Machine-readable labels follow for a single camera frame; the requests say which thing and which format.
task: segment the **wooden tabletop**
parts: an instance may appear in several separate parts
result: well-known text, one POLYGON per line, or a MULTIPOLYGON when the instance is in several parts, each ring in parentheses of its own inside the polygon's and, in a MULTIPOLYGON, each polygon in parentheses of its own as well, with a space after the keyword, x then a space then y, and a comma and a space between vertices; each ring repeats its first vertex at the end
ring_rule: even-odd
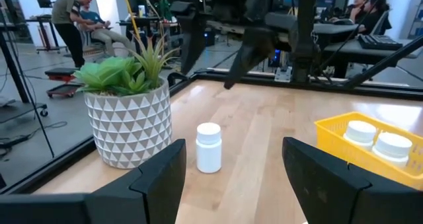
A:
MULTIPOLYGON (((282 162, 282 138, 315 144, 314 121, 351 111, 423 135, 421 102, 336 93, 223 84, 198 80, 172 97, 173 139, 187 141, 187 172, 176 223, 284 223, 306 220, 282 162), (196 127, 223 131, 222 169, 196 168, 196 127)), ((127 173, 104 164, 95 151, 36 193, 92 192, 127 173)))

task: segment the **concrete floor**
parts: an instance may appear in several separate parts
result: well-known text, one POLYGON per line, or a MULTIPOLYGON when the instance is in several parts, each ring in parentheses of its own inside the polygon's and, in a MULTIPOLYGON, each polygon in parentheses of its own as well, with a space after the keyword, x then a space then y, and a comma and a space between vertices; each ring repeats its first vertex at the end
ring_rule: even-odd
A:
MULTIPOLYGON (((235 57, 234 52, 238 50, 239 42, 217 42, 216 45, 208 47, 198 60, 193 71, 206 67, 229 68, 235 57)), ((47 137, 44 137, 41 131, 28 141, 13 147, 13 150, 0 160, 0 173, 8 185, 18 182, 37 168, 48 162, 52 155, 50 153, 48 142, 52 146, 55 155, 59 155, 70 149, 75 144, 91 136, 91 127, 89 124, 87 110, 83 101, 82 94, 76 94, 73 98, 61 98, 59 96, 48 98, 46 90, 60 85, 61 83, 50 81, 44 72, 55 67, 73 67, 70 58, 63 57, 63 54, 55 52, 42 52, 39 55, 35 53, 31 45, 18 45, 19 61, 24 70, 26 81, 31 87, 31 95, 37 102, 48 105, 49 115, 42 118, 42 123, 46 127, 47 137), (52 124, 57 126, 65 125, 60 128, 48 128, 52 124)), ((3 96, 19 99, 15 84, 10 75, 7 74, 7 66, 3 57, 0 57, 0 93, 3 96)), ((375 81, 408 83, 413 87, 423 87, 423 82, 409 75, 404 69, 415 73, 423 78, 423 57, 414 61, 403 60, 400 66, 403 69, 391 68, 374 77, 375 81)), ((167 76, 170 71, 163 71, 163 76, 167 76)), ((14 137, 17 135, 26 135, 39 130, 40 124, 34 118, 34 113, 0 124, 0 137, 14 137)))

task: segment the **yellow plastic basket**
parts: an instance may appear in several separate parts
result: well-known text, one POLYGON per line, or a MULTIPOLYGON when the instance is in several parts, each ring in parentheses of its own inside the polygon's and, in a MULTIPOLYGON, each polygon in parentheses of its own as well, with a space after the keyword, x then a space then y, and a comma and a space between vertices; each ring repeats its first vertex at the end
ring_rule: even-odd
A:
POLYGON ((359 112, 351 112, 315 122, 317 128, 317 148, 335 157, 353 163, 375 174, 384 176, 417 190, 423 190, 423 138, 408 131, 396 128, 379 120, 370 118, 359 112), (353 145, 343 138, 348 122, 359 120, 372 124, 377 128, 377 136, 381 131, 396 133, 407 137, 413 143, 406 168, 398 168, 380 159, 372 152, 353 145))

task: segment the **white geometric planter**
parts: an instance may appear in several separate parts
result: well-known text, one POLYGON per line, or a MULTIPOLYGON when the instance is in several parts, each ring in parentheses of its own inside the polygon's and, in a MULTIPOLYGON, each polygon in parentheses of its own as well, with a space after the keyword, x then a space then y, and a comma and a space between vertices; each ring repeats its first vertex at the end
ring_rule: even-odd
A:
POLYGON ((135 168, 171 143, 169 84, 148 94, 100 96, 85 93, 94 141, 102 160, 135 168))

